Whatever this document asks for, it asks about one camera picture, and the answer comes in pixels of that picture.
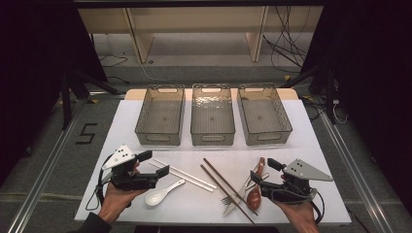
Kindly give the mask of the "black tripod stand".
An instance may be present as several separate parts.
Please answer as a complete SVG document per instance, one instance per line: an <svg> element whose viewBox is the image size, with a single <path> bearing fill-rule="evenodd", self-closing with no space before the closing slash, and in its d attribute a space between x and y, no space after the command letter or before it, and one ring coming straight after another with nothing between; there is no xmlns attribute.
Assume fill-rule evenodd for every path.
<svg viewBox="0 0 412 233"><path fill-rule="evenodd" d="M67 70L60 79L60 93L63 106L63 130L69 126L69 123L72 120L70 91L72 91L78 99L86 100L90 95L89 90L86 88L86 83L91 83L110 94L120 95L119 90L99 81L81 70Z"/></svg>

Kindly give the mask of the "metal knife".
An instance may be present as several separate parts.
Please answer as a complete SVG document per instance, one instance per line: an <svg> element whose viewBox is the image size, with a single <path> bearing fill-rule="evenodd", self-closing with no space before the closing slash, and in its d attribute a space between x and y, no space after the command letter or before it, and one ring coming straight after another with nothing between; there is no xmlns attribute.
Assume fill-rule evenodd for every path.
<svg viewBox="0 0 412 233"><path fill-rule="evenodd" d="M241 199L243 198L244 200L246 197L246 187L248 186L248 179L251 180L250 176L246 179L244 182L243 186L237 191L237 193L240 195L239 197L235 194L235 197L232 197L238 204L242 201ZM223 215L226 216L228 215L236 206L234 204L229 204L224 211Z"/></svg>

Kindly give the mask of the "brown wooden spoon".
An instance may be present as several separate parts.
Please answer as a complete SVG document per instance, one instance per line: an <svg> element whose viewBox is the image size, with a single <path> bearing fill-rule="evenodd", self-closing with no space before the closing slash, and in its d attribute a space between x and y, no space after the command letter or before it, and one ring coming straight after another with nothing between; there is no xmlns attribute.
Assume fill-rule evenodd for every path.
<svg viewBox="0 0 412 233"><path fill-rule="evenodd" d="M261 157L259 159L258 166L257 166L257 174L259 176L262 175L264 165L265 165L265 159ZM261 203L261 196L260 196L259 186L257 184L255 184L254 188L249 192L247 196L247 203L253 211L256 211L259 208L260 203Z"/></svg>

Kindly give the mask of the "light wooden desk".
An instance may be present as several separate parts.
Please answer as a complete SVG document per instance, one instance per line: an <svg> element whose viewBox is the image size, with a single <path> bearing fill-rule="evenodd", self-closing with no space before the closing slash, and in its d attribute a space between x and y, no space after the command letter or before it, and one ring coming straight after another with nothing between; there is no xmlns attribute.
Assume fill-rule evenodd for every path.
<svg viewBox="0 0 412 233"><path fill-rule="evenodd" d="M259 59L265 32L313 32L321 6L80 9L90 34L128 34L138 62L147 60L155 33L243 33Z"/></svg>

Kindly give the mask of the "brown wooden chopstick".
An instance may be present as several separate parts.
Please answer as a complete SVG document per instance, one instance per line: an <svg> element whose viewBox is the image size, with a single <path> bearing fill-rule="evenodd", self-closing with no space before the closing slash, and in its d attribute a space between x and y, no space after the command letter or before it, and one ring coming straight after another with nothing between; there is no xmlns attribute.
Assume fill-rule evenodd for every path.
<svg viewBox="0 0 412 233"><path fill-rule="evenodd" d="M236 194L238 197L240 196L238 193L237 193L237 190L223 177L223 175L208 161L208 159L207 158L203 158L203 161L214 171L214 173L232 190L232 192L234 193L234 194ZM248 205L248 203L246 202L246 200L244 200L243 198L241 199L242 200L242 202L248 207L248 209L253 213L253 214L255 214L256 216L258 216L258 213L256 212L256 211L253 211L250 207L249 207L249 205Z"/></svg>
<svg viewBox="0 0 412 233"><path fill-rule="evenodd" d="M230 194L224 189L224 187L214 178L214 176L206 169L204 165L200 165L200 168L209 176L209 178L218 186L218 188L229 198L231 204L234 204L236 208L252 223L252 225L256 225L256 223L249 217L249 215L239 206L239 204L230 196Z"/></svg>

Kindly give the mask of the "black curtain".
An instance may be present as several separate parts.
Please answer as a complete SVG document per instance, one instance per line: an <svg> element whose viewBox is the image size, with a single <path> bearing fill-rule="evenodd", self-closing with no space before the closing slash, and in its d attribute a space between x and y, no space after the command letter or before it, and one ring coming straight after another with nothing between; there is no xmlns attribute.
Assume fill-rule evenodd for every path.
<svg viewBox="0 0 412 233"><path fill-rule="evenodd" d="M303 69L327 61L337 95L412 214L412 0L321 0Z"/></svg>
<svg viewBox="0 0 412 233"><path fill-rule="evenodd" d="M0 0L0 186L73 70L107 80L74 0Z"/></svg>

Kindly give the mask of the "person's left hand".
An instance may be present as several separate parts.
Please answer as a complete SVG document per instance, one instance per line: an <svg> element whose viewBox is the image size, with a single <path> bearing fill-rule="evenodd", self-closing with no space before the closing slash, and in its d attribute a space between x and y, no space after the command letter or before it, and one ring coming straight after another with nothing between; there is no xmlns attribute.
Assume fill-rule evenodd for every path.
<svg viewBox="0 0 412 233"><path fill-rule="evenodd" d="M119 190L109 183L106 189L106 196L98 216L106 223L112 224L119 218L120 214L137 196L145 192L146 189L131 191Z"/></svg>

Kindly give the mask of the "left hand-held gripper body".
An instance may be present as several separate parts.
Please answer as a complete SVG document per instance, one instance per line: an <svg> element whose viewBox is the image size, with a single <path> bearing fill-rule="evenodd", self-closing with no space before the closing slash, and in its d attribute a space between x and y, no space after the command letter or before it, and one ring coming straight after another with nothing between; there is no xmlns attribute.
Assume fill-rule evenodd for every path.
<svg viewBox="0 0 412 233"><path fill-rule="evenodd" d="M116 189L124 191L155 188L159 176L156 172L137 173L136 155L127 145L119 146L102 165L103 171L110 171L105 181L110 181Z"/></svg>

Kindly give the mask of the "black metal stand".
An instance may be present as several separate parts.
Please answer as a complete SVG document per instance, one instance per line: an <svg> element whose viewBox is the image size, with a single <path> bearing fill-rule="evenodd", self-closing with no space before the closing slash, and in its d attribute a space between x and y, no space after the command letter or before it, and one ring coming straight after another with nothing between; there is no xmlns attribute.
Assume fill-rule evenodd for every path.
<svg viewBox="0 0 412 233"><path fill-rule="evenodd" d="M335 96L334 71L330 65L318 64L314 67L301 72L296 78L281 85L281 88L291 88L298 83L311 78L309 92L315 95L324 94L326 96L326 116L332 124L335 123L333 114L333 101Z"/></svg>

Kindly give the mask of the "white ceramic spoon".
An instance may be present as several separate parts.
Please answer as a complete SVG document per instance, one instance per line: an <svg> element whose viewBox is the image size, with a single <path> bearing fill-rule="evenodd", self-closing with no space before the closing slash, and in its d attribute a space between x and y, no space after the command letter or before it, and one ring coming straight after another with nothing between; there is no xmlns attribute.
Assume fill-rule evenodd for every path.
<svg viewBox="0 0 412 233"><path fill-rule="evenodd" d="M181 186L185 183L186 183L185 180L178 180L175 183L172 183L163 189L153 191L146 195L145 203L151 207L156 206L163 201L163 199L168 195L170 191L172 191L176 187Z"/></svg>

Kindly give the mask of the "metal fork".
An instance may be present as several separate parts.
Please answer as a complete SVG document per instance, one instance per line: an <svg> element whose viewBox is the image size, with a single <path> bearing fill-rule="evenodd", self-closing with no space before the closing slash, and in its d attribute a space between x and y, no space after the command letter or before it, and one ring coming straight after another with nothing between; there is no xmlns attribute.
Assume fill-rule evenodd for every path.
<svg viewBox="0 0 412 233"><path fill-rule="evenodd" d="M269 174L268 174L268 173L265 173L265 174L261 175L261 178L262 178L263 180L266 180L268 177L269 177ZM248 186L246 187L246 190L249 190L249 189L253 188L254 186L255 186L255 185L250 181L250 179L248 179ZM231 201L229 200L229 197L223 198L223 199L221 200L221 202L222 202L224 205L229 205L229 204L231 203Z"/></svg>

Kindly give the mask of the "metal floor rail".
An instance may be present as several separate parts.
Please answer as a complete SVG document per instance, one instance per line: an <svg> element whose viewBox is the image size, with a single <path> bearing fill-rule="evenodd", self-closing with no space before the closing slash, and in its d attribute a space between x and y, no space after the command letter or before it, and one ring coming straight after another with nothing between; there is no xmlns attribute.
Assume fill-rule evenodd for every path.
<svg viewBox="0 0 412 233"><path fill-rule="evenodd" d="M395 233L337 127L325 113L322 113L321 119L378 233Z"/></svg>
<svg viewBox="0 0 412 233"><path fill-rule="evenodd" d="M35 183L32 185L30 191L25 195L22 204L20 205L17 213L15 214L13 221L8 227L7 233L23 233L29 219L31 218L41 194L43 193L55 166L61 157L64 148L69 141L69 138L73 132L78 117L86 105L86 100L78 100L74 106L73 116L67 127L62 130L54 144L46 163L43 165L40 174L38 175Z"/></svg>

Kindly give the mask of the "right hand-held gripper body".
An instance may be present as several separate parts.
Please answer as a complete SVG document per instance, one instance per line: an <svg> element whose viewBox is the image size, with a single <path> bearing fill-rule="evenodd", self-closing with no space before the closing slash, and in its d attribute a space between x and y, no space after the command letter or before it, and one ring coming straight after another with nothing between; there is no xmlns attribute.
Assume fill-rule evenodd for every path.
<svg viewBox="0 0 412 233"><path fill-rule="evenodd" d="M312 201L317 194L317 189L310 186L310 181L333 181L331 175L301 159L294 160L280 172L284 176L282 184L261 181L259 188L263 197L285 204L294 205Z"/></svg>

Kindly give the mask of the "smoky clear plastic bin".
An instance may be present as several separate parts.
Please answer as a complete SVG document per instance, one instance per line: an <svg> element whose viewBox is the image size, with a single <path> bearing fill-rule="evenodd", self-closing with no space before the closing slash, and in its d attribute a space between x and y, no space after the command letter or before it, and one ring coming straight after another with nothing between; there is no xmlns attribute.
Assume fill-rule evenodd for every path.
<svg viewBox="0 0 412 233"><path fill-rule="evenodd" d="M194 146L231 146L235 123L227 83L192 86L190 134Z"/></svg>
<svg viewBox="0 0 412 233"><path fill-rule="evenodd" d="M149 85L135 126L140 144L179 146L185 100L182 84Z"/></svg>
<svg viewBox="0 0 412 233"><path fill-rule="evenodd" d="M240 84L237 104L248 146L287 142L292 125L273 83Z"/></svg>

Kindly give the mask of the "person's right hand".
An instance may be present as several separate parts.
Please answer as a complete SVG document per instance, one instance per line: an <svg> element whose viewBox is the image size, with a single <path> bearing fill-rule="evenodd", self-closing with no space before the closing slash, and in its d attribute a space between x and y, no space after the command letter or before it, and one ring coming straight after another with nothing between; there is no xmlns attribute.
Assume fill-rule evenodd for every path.
<svg viewBox="0 0 412 233"><path fill-rule="evenodd" d="M276 202L289 222L298 233L320 233L314 218L314 210L310 203L289 205Z"/></svg>

